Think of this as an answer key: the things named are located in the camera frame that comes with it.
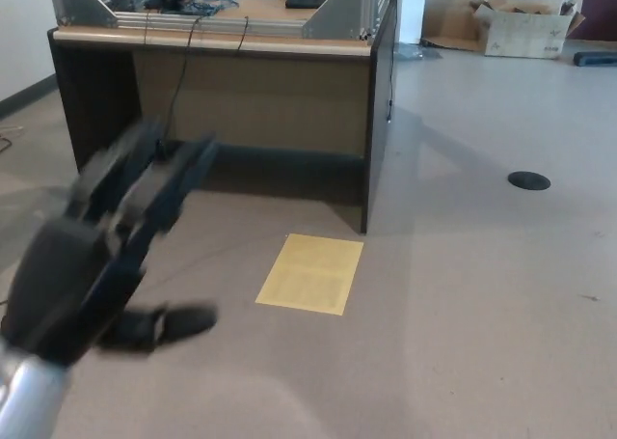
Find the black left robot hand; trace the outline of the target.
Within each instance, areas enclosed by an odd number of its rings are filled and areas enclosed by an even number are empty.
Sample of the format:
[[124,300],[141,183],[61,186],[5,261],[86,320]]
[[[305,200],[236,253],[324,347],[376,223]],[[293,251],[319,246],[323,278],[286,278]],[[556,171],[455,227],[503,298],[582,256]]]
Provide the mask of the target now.
[[210,169],[210,137],[165,143],[161,123],[140,121],[96,152],[65,211],[43,223],[13,278],[3,342],[69,367],[91,348],[150,353],[209,331],[208,303],[133,309],[152,241],[168,233]]

